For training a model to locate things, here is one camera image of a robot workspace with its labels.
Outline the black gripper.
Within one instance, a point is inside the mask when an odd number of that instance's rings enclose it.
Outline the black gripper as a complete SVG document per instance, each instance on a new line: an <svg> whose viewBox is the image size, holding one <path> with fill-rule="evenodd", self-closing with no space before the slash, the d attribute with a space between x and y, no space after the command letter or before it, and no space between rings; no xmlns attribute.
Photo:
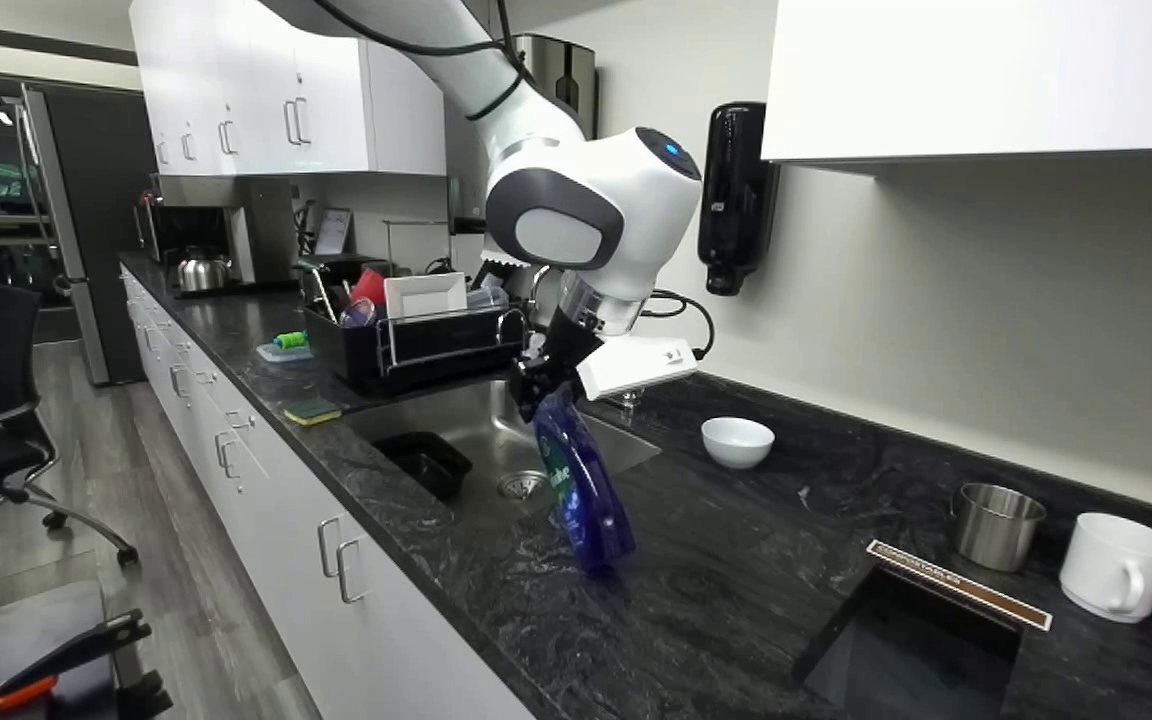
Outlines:
<svg viewBox="0 0 1152 720"><path fill-rule="evenodd" d="M632 304L606 301L577 272L545 262L518 283L518 321L506 392L518 409L534 409L549 392L577 379L579 358L632 322Z"/></svg>

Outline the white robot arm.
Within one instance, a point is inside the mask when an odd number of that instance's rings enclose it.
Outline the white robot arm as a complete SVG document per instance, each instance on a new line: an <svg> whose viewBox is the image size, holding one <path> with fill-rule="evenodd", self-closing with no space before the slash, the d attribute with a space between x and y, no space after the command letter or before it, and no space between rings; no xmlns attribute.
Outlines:
<svg viewBox="0 0 1152 720"><path fill-rule="evenodd" d="M298 31L403 50L477 125L488 161L483 232L498 250L559 277L545 337L510 369L518 402L562 389L604 400L701 369L686 338L632 332L701 204L701 166L681 141L659 129L590 141L463 0L262 5Z"/></svg>

